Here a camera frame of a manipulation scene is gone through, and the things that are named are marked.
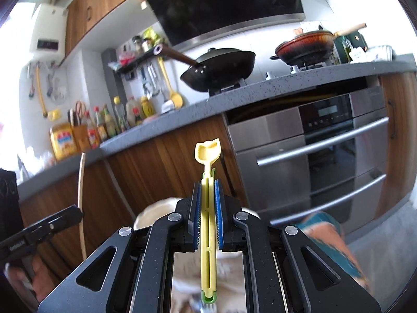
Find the person's left hand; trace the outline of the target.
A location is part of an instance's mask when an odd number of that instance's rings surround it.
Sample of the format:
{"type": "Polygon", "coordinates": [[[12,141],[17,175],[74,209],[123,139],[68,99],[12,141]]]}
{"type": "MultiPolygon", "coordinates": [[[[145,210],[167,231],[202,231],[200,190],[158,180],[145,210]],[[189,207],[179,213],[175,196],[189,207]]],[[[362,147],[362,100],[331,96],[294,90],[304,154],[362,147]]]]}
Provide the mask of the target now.
{"type": "Polygon", "coordinates": [[[24,285],[27,277],[22,268],[7,263],[5,268],[6,278],[21,299],[28,303],[34,303],[34,298],[36,298],[38,302],[42,302],[54,290],[55,284],[50,277],[47,266],[38,254],[33,255],[32,268],[34,276],[29,281],[32,286],[31,290],[24,285]]]}

